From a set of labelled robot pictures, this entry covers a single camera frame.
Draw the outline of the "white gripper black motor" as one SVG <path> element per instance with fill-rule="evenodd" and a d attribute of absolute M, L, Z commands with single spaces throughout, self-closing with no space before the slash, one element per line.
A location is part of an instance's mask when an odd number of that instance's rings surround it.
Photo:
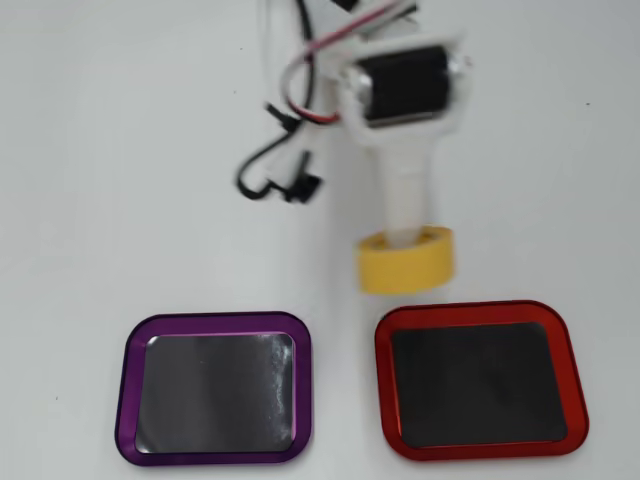
<path fill-rule="evenodd" d="M 471 91 L 465 36 L 414 33 L 356 44 L 338 70 L 342 121 L 361 146 L 380 149 L 390 246 L 417 242 L 426 207 L 429 148 L 461 123 Z"/>

